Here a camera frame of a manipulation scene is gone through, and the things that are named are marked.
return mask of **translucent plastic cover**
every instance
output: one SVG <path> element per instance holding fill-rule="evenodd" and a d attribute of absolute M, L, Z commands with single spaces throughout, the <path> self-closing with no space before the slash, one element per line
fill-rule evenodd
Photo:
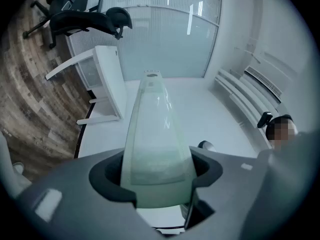
<path fill-rule="evenodd" d="M 121 186 L 137 194 L 140 208 L 167 207 L 190 201 L 195 177 L 161 74 L 145 72 L 127 134 Z"/>

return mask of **black office chair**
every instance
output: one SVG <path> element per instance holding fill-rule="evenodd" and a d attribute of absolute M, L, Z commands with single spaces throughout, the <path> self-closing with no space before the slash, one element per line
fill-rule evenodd
<path fill-rule="evenodd" d="M 105 14 L 100 13 L 101 3 L 93 8 L 90 12 L 65 10 L 61 11 L 50 20 L 52 43 L 50 48 L 56 46 L 56 36 L 65 34 L 70 36 L 74 30 L 88 32 L 87 28 L 94 28 L 102 32 L 113 35 L 117 40 L 122 38 L 124 26 L 132 29 L 132 22 L 129 13 L 120 7 L 110 8 Z"/>
<path fill-rule="evenodd" d="M 34 1 L 31 3 L 30 7 L 37 6 L 41 12 L 45 15 L 45 18 L 36 26 L 31 28 L 29 31 L 25 31 L 22 34 L 22 37 L 26 39 L 29 34 L 36 29 L 42 27 L 47 21 L 49 21 L 53 15 L 64 11 L 64 10 L 74 10 L 83 12 L 87 9 L 88 0 L 46 0 L 46 3 L 50 5 L 49 10 L 45 8 L 38 1 Z"/>

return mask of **chair wheel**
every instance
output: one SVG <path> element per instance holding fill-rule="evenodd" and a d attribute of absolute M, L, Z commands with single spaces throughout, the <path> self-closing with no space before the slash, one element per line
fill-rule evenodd
<path fill-rule="evenodd" d="M 23 33 L 22 33 L 22 37 L 23 37 L 23 39 L 27 39 L 28 38 L 28 32 L 27 31 L 24 31 Z"/>

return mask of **black cable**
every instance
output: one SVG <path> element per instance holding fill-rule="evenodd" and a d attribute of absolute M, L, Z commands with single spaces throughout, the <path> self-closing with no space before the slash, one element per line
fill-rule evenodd
<path fill-rule="evenodd" d="M 175 230 L 175 229 L 183 229 L 185 226 L 167 226 L 167 227 L 157 227 L 157 226 L 153 226 L 152 228 L 155 230 Z"/>

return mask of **vent grille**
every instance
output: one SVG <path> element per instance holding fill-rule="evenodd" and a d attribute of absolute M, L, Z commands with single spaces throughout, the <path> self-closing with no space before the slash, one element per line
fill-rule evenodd
<path fill-rule="evenodd" d="M 272 94 L 275 95 L 279 99 L 279 101 L 281 101 L 280 96 L 282 92 L 268 78 L 266 78 L 264 75 L 250 66 L 245 69 L 245 72 L 257 79 L 261 84 L 268 88 L 268 90 L 272 92 Z"/>

